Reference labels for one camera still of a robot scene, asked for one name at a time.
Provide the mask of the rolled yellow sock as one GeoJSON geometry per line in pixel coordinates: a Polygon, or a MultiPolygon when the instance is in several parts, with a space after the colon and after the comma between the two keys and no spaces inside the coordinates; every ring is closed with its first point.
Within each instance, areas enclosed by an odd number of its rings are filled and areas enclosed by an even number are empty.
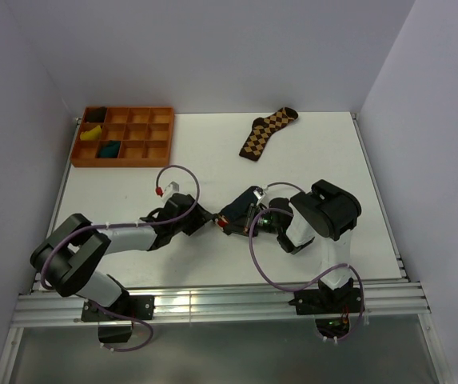
{"type": "Polygon", "coordinates": [[[80,133],[81,141],[97,141],[102,136],[102,126],[96,125],[91,129],[84,130],[80,133]]]}

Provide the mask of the aluminium front rail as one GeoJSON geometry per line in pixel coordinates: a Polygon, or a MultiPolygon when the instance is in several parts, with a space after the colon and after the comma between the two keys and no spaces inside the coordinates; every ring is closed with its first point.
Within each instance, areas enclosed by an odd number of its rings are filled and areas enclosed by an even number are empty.
{"type": "MultiPolygon", "coordinates": [[[[290,293],[271,286],[221,286],[191,289],[132,290],[134,295],[155,297],[151,325],[195,322],[244,322],[298,319],[289,305],[290,293]]],[[[428,314],[430,308],[419,282],[367,284],[365,314],[428,314]]],[[[77,297],[62,298],[37,291],[18,298],[10,322],[12,328],[93,326],[83,322],[86,303],[77,297]]]]}

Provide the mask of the brown argyle sock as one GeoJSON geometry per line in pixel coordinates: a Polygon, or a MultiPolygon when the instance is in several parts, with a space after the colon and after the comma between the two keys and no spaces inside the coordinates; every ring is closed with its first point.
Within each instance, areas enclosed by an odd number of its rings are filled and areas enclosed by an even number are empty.
{"type": "Polygon", "coordinates": [[[298,113],[289,107],[283,107],[267,117],[253,120],[249,136],[245,140],[239,156],[257,162],[263,154],[269,139],[288,124],[298,119],[298,113]]]}

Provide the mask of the navy snowman sock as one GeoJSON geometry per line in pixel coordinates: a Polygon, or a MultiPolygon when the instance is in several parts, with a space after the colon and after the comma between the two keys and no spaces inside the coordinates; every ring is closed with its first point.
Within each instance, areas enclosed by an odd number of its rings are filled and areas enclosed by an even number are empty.
{"type": "Polygon", "coordinates": [[[256,198],[253,195],[253,188],[254,186],[248,187],[230,204],[221,209],[221,211],[217,214],[217,224],[220,228],[230,222],[235,222],[243,215],[246,215],[251,204],[256,205],[256,198]]]}

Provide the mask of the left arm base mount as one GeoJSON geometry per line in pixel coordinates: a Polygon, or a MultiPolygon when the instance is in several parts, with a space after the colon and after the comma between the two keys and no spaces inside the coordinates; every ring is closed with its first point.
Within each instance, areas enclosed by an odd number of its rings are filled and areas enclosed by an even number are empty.
{"type": "Polygon", "coordinates": [[[148,321],[153,319],[154,302],[153,295],[126,295],[107,308],[87,301],[82,309],[81,321],[98,323],[98,341],[106,349],[116,352],[139,350],[153,338],[153,327],[148,321]],[[140,345],[126,346],[136,325],[148,330],[146,340],[140,345]]]}

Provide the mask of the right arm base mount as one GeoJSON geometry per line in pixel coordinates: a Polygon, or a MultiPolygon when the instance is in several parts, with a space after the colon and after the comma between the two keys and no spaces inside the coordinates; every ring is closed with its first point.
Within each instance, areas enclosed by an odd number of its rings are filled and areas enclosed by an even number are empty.
{"type": "Polygon", "coordinates": [[[359,288],[352,285],[335,290],[319,285],[316,290],[301,290],[289,301],[299,316],[320,315],[315,320],[316,328],[322,338],[333,341],[347,336],[351,329],[351,314],[364,314],[364,300],[359,288]]]}

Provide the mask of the green reindeer sock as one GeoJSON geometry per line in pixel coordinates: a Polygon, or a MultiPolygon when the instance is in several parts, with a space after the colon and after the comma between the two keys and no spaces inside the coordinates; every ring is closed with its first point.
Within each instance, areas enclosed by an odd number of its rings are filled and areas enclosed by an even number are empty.
{"type": "Polygon", "coordinates": [[[120,147],[120,141],[108,141],[100,147],[98,158],[117,158],[120,147]]]}

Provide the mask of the rolled black sock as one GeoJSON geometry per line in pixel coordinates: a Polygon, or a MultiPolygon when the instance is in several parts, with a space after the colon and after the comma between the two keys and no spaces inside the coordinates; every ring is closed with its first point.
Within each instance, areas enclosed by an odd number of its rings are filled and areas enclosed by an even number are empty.
{"type": "Polygon", "coordinates": [[[86,108],[84,122],[104,122],[107,114],[105,106],[86,108]]]}

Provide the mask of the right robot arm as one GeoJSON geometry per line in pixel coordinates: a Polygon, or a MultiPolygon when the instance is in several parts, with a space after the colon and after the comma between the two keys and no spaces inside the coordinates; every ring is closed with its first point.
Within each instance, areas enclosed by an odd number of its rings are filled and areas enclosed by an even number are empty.
{"type": "Polygon", "coordinates": [[[216,214],[215,223],[227,234],[257,236],[273,234],[282,250],[297,254],[314,242],[321,252],[321,276],[317,288],[296,289],[289,303],[298,314],[327,314],[358,311],[363,298],[354,286],[349,268],[352,231],[361,215],[361,205],[348,191],[321,179],[309,192],[291,185],[298,193],[291,198],[273,198],[264,203],[272,186],[290,186],[273,182],[250,186],[216,214]]]}

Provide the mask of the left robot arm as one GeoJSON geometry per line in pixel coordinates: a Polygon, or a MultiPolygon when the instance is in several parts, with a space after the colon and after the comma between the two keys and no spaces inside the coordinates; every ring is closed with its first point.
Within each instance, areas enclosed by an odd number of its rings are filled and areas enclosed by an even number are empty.
{"type": "Polygon", "coordinates": [[[31,266],[62,297],[77,295],[98,304],[110,319],[133,315],[129,292],[115,278],[97,271],[102,258],[129,250],[155,251],[172,238],[188,236],[213,214],[189,194],[175,193],[165,205],[130,226],[94,226],[83,214],[70,215],[30,256],[31,266]]]}

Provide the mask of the orange compartment tray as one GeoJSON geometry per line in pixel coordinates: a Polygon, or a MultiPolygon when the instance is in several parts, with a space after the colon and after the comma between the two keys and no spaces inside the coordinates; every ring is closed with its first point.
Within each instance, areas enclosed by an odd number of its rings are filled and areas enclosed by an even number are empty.
{"type": "Polygon", "coordinates": [[[172,148],[174,109],[171,106],[106,106],[104,122],[84,122],[74,140],[70,163],[75,167],[126,168],[169,165],[172,148]],[[81,141],[80,133],[102,126],[97,141],[81,141]],[[120,141],[117,158],[98,158],[100,147],[108,141],[120,141]]]}

